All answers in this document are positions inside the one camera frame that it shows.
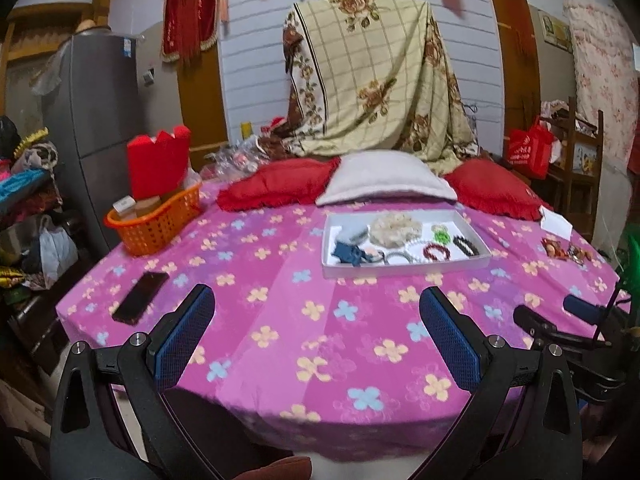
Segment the silver mesh bangle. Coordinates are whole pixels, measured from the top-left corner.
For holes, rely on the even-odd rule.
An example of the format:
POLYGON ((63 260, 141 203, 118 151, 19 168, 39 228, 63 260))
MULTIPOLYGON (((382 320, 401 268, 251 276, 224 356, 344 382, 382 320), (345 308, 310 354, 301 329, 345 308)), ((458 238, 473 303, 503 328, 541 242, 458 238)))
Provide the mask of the silver mesh bangle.
POLYGON ((404 266, 405 264, 410 266, 416 263, 416 258, 406 250, 390 250, 384 255, 384 263, 386 266, 404 266))

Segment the blue hair claw clip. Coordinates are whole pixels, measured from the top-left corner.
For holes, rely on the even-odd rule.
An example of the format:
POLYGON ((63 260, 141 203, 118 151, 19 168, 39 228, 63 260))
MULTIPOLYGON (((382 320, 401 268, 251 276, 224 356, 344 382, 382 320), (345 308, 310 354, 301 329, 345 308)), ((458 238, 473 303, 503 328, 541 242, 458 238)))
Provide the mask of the blue hair claw clip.
POLYGON ((350 264, 355 268, 363 263, 374 263, 374 257, 357 245, 336 242, 332 256, 340 260, 340 263, 350 264))

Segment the black smartphone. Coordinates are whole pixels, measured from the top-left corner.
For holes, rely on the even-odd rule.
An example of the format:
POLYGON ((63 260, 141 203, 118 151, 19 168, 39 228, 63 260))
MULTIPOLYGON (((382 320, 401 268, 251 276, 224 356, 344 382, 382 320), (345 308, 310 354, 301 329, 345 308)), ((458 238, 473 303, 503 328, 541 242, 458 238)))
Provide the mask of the black smartphone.
POLYGON ((157 293, 168 281, 165 272, 145 272, 112 313, 115 322, 136 325, 157 293))

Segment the small trinkets on bed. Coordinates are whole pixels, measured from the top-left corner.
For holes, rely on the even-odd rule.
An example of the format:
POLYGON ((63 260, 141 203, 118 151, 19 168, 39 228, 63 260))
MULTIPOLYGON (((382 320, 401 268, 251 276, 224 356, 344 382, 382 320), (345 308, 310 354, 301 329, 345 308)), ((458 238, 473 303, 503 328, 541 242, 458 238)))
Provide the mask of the small trinkets on bed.
POLYGON ((584 266, 587 262, 590 262, 593 259, 591 252, 579 248, 573 243, 568 243, 566 246, 563 246, 557 240, 543 237, 541 239, 541 245, 542 248, 544 248, 544 252, 551 259, 571 261, 576 263, 578 266, 584 266))

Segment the white paper card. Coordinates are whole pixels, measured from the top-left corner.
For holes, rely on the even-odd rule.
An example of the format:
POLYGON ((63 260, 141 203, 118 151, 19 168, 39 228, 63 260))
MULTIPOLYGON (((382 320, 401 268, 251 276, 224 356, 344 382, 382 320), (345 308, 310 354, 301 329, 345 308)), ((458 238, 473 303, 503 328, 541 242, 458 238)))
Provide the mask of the white paper card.
POLYGON ((539 211, 540 228, 544 232, 562 238, 562 240, 570 240, 572 238, 573 226, 562 214, 557 214, 545 206, 540 206, 539 211))

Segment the orange plastic basket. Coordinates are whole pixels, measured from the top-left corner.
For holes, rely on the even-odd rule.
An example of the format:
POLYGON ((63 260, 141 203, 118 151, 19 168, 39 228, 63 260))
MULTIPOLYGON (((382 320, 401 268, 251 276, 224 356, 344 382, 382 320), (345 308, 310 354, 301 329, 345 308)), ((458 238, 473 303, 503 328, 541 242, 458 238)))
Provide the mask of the orange plastic basket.
POLYGON ((130 256, 156 254, 201 214, 201 187, 201 183, 193 185, 149 214, 132 220, 117 219, 116 210, 111 209, 104 217, 104 226, 117 233, 130 256))

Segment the red ruffled pillow right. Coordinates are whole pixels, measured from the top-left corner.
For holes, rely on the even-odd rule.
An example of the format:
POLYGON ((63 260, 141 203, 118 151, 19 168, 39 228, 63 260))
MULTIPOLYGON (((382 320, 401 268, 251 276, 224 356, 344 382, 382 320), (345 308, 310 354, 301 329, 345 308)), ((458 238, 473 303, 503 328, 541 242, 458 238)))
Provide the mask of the red ruffled pillow right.
POLYGON ((487 158, 472 158, 444 179, 456 191, 458 202, 485 214, 538 221, 540 208, 551 209, 512 172, 487 158))

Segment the red ruffled pillow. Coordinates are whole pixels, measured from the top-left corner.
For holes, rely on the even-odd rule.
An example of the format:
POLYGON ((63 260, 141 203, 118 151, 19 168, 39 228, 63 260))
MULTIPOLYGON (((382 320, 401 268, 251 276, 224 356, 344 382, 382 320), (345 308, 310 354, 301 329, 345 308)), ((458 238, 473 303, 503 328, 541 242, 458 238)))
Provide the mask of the red ruffled pillow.
POLYGON ((485 214, 538 221, 540 208, 551 209, 512 172, 487 158, 472 158, 444 179, 456 191, 458 202, 485 214))
POLYGON ((221 190, 216 203, 224 211, 310 205, 324 193, 340 163, 339 157, 325 162, 312 158, 270 162, 221 190))

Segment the red shopping bag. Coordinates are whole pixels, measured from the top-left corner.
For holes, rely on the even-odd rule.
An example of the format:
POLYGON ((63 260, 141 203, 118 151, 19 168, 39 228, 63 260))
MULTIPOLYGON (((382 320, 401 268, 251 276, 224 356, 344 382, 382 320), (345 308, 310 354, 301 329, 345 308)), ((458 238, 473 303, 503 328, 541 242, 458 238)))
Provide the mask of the red shopping bag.
POLYGON ((537 116, 527 129, 512 129, 506 141, 506 163, 530 180, 547 177, 554 134, 537 116))

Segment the cream lace scrunchie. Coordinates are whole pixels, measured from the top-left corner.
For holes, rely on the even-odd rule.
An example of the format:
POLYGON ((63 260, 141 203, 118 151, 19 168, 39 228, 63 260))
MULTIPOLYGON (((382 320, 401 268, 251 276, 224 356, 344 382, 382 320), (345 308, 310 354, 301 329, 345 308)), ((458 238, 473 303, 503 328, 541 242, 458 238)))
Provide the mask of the cream lace scrunchie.
POLYGON ((386 212, 369 226, 370 242, 387 249, 401 248, 422 235, 422 223, 405 212, 386 212))

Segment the white shallow tray box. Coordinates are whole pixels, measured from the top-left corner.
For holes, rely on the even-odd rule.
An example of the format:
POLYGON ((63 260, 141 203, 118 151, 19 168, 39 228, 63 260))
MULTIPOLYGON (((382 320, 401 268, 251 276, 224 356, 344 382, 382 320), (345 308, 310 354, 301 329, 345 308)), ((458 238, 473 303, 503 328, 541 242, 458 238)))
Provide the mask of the white shallow tray box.
POLYGON ((325 278, 385 278, 488 266, 490 250, 453 209, 330 214, 322 236, 325 278))

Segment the light blue fluffy scrunchie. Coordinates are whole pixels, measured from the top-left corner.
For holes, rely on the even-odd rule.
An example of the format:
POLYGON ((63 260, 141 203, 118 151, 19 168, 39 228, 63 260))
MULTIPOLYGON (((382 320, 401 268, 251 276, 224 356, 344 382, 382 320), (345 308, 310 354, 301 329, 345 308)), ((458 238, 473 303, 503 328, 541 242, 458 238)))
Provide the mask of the light blue fluffy scrunchie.
POLYGON ((366 224, 350 224, 342 226, 336 234, 335 244, 345 246, 359 246, 369 238, 369 227, 366 224))

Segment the red box in basket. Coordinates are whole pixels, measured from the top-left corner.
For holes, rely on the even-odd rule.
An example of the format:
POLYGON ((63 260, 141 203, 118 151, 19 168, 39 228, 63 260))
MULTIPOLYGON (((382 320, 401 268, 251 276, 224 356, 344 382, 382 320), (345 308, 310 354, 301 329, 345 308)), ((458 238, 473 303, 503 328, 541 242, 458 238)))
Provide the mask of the red box in basket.
POLYGON ((127 144, 131 196, 147 200, 174 192, 186 177, 190 162, 191 130, 175 126, 172 133, 142 134, 127 144))

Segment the red ruffled pillow left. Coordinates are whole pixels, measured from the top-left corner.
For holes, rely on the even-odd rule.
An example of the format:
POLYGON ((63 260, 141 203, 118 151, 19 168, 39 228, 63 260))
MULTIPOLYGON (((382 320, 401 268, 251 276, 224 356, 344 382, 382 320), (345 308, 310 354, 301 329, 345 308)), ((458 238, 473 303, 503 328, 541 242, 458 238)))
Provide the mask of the red ruffled pillow left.
POLYGON ((312 158, 270 162, 221 190, 216 203, 224 211, 310 205, 324 193, 340 163, 339 157, 325 162, 312 158))

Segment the clear plastic bags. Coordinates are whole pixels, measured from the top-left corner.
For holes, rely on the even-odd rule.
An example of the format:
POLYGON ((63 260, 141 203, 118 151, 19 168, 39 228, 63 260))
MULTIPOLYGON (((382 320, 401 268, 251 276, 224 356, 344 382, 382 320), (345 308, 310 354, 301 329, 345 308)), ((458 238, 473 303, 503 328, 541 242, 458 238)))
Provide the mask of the clear plastic bags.
POLYGON ((250 177, 270 162, 267 152, 259 145, 259 136, 252 134, 239 144, 226 144, 207 154, 200 176, 203 180, 234 182, 250 177))

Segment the white fleece pillow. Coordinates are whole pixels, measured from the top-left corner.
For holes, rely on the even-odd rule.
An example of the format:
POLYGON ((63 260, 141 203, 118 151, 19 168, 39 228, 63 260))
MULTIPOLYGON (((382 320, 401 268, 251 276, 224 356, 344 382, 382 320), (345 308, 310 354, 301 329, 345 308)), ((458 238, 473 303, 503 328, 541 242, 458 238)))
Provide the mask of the white fleece pillow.
POLYGON ((455 202, 456 191, 416 156, 400 151, 372 150, 341 157, 317 206, 360 198, 426 196, 455 202))

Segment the grey refrigerator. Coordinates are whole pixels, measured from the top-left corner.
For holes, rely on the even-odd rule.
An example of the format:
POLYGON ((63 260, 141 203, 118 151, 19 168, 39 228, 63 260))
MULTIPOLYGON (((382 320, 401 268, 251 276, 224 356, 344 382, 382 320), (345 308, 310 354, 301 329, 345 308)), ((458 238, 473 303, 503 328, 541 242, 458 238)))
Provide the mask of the grey refrigerator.
POLYGON ((41 97, 43 125, 58 149, 58 188, 105 256, 119 237, 104 218, 130 192, 126 145, 144 129, 136 45, 100 27, 70 38, 61 53, 61 82, 41 97))

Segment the floral beige blanket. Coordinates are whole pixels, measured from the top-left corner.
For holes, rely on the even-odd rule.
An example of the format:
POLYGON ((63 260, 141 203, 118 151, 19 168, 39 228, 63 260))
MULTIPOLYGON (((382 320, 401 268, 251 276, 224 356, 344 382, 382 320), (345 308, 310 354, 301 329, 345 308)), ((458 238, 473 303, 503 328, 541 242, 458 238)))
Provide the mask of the floral beige blanket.
POLYGON ((396 150, 441 176, 480 151, 427 1, 295 3, 282 46, 288 114, 259 143, 271 158, 396 150))

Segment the red tasseled wall banner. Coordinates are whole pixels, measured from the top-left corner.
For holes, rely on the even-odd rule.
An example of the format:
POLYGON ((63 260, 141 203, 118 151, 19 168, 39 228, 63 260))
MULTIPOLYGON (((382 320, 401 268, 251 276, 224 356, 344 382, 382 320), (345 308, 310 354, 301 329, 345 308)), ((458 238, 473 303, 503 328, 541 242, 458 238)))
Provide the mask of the red tasseled wall banner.
POLYGON ((162 50, 166 63, 191 63, 217 41, 219 0, 165 0, 162 50))

